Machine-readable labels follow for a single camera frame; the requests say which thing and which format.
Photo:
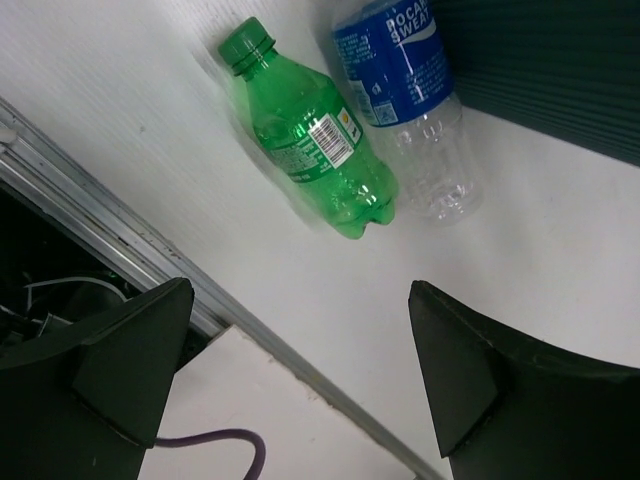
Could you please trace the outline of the green plastic soda bottle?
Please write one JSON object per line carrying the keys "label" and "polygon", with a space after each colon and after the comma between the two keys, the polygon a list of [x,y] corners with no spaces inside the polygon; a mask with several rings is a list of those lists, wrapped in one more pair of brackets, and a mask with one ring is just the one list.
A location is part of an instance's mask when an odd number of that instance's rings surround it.
{"label": "green plastic soda bottle", "polygon": [[235,77],[243,122],[287,186],[329,226],[357,240],[395,217],[399,184],[333,80],[275,48],[255,17],[217,50]]}

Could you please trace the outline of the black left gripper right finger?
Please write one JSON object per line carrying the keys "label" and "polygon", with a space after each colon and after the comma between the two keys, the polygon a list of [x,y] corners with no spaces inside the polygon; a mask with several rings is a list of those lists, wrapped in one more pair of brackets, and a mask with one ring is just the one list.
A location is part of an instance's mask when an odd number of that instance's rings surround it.
{"label": "black left gripper right finger", "polygon": [[635,479],[639,372],[550,345],[416,281],[409,313],[457,479]]}

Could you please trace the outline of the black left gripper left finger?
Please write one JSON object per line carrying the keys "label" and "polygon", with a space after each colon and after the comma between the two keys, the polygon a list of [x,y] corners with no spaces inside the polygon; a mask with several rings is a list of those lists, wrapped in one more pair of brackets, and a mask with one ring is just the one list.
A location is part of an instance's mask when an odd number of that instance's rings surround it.
{"label": "black left gripper left finger", "polygon": [[190,281],[175,278],[2,352],[2,478],[137,478],[193,302]]}

